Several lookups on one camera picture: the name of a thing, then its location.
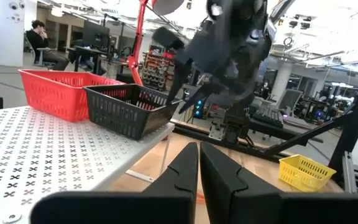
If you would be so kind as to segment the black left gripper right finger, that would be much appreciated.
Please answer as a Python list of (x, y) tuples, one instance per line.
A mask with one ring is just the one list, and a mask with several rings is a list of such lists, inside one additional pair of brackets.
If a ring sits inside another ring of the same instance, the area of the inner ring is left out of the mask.
[(358, 194), (283, 192), (208, 142), (200, 172), (210, 224), (358, 224)]

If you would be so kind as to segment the black workstation cart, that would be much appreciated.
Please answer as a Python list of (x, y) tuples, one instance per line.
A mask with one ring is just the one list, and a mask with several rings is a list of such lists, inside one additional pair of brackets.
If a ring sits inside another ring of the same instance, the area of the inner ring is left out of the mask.
[(303, 134), (307, 131), (311, 131), (312, 129), (314, 129), (314, 127), (310, 126), (303, 119), (294, 118), (290, 116), (284, 117), (282, 128), (278, 128), (276, 126), (272, 126), (271, 124), (264, 123), (254, 118), (251, 118), (250, 129), (253, 133), (262, 133), (263, 140), (270, 137), (276, 137), (281, 140), (289, 140), (297, 135)]

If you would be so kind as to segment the person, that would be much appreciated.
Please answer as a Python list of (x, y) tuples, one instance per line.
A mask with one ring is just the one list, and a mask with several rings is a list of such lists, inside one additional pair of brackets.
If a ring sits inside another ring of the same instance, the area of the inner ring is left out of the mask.
[[(27, 38), (30, 44), (35, 49), (35, 54), (39, 56), (39, 48), (48, 47), (48, 37), (45, 31), (45, 24), (40, 20), (34, 20), (32, 22), (32, 28), (27, 30), (26, 32)], [(44, 60), (46, 62), (54, 62), (55, 66), (52, 68), (53, 70), (64, 71), (70, 62), (68, 58), (58, 55), (52, 51), (44, 53)]]

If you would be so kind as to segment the grey office chair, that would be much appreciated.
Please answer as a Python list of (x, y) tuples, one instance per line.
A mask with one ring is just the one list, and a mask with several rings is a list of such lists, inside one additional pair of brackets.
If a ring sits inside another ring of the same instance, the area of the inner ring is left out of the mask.
[(276, 109), (284, 112), (288, 116), (293, 116), (296, 103), (302, 95), (303, 92), (300, 90), (286, 89), (279, 99)]

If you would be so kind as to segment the white perforated shelf riser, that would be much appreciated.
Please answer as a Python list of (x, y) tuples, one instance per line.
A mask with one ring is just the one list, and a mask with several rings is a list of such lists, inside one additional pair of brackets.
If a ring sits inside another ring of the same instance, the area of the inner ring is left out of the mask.
[(0, 224), (30, 224), (32, 207), (55, 192), (106, 190), (173, 129), (136, 141), (28, 106), (0, 110)]

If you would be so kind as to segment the red plastic basket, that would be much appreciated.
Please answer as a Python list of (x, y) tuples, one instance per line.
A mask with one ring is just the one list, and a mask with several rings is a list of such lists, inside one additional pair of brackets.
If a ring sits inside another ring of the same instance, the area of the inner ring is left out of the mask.
[(89, 118), (85, 86), (122, 84), (89, 72), (20, 69), (19, 73), (29, 106), (71, 122)]

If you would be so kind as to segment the black monitor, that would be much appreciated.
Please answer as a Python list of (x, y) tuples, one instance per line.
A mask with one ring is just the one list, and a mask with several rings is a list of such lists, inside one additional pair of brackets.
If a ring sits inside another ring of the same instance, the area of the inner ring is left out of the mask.
[(83, 42), (86, 46), (106, 49), (109, 46), (109, 28), (84, 21)]

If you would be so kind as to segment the black plastic basket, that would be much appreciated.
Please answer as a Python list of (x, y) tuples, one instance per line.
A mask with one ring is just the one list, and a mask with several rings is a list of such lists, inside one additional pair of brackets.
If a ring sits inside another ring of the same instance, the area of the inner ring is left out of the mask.
[(170, 122), (181, 100), (137, 84), (85, 86), (89, 120), (134, 140)]

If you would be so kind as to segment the white round pillar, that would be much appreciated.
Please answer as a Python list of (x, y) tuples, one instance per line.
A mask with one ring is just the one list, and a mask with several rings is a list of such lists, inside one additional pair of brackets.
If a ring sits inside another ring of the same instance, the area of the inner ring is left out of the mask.
[(24, 0), (0, 0), (0, 65), (23, 66)]

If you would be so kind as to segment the backlit computer keyboard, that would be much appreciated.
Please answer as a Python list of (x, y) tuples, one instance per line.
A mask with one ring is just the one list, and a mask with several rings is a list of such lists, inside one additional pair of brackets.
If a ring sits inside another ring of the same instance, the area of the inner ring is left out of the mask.
[(252, 117), (260, 122), (267, 123), (277, 128), (283, 128), (283, 118), (279, 110), (269, 107), (258, 108)]

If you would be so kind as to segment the white column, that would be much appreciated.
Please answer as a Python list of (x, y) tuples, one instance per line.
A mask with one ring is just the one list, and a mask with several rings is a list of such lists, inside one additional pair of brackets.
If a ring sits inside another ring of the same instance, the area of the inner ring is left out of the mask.
[(279, 101), (280, 97), (283, 95), (286, 89), (289, 77), (291, 75), (292, 67), (292, 63), (284, 62), (278, 70), (271, 92), (272, 99), (276, 102)]

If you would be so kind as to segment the red desk lamp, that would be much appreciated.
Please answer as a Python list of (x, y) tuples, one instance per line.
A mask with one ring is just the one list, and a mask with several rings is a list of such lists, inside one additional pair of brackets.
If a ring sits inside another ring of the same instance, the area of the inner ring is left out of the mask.
[(145, 10), (148, 2), (151, 1), (151, 10), (157, 16), (164, 16), (176, 11), (184, 2), (184, 0), (139, 0), (139, 11), (137, 16), (137, 25), (135, 29), (135, 41), (132, 48), (132, 52), (127, 58), (127, 65), (130, 68), (132, 77), (135, 84), (143, 85), (142, 79), (138, 72), (138, 58), (140, 53), (140, 48), (142, 45), (143, 37), (143, 23)]

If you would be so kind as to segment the computer with blue lights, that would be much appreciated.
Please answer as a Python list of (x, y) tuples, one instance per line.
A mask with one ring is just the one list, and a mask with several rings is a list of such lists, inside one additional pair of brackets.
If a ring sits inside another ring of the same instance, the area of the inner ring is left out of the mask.
[(194, 105), (194, 118), (202, 119), (204, 111), (204, 100), (198, 100)]

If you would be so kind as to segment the yellow plastic basket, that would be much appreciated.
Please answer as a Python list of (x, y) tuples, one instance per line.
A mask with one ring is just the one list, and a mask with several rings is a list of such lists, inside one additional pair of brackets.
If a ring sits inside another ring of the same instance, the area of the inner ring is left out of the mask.
[(302, 192), (321, 190), (336, 171), (301, 154), (279, 160), (278, 178)]

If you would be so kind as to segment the black desk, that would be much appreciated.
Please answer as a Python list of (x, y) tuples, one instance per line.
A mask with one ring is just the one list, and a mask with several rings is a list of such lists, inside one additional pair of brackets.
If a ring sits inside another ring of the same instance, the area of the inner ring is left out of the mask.
[(75, 56), (75, 59), (73, 61), (74, 63), (74, 71), (77, 72), (80, 65), (80, 57), (83, 54), (91, 55), (94, 62), (94, 67), (92, 73), (95, 75), (99, 75), (99, 68), (101, 67), (101, 60), (107, 59), (107, 52), (103, 52), (96, 49), (89, 49), (86, 47), (80, 47), (80, 46), (74, 46), (74, 47), (67, 47), (66, 50), (69, 52), (68, 58), (71, 60), (73, 56)]

